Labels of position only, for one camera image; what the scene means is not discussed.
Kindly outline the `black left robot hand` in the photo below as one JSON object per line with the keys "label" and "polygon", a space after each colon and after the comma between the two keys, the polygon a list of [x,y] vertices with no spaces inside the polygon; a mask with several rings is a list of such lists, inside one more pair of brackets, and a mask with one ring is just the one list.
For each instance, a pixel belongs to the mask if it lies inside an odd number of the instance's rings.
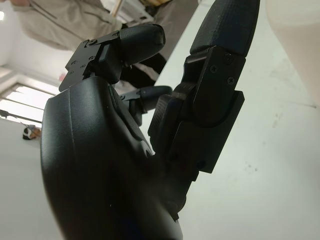
{"label": "black left robot hand", "polygon": [[83,41],[44,109],[41,170],[66,240],[181,240],[179,212],[199,172],[211,173],[244,103],[236,85],[258,0],[216,0],[176,88],[119,95],[125,67],[165,45],[143,24]]}

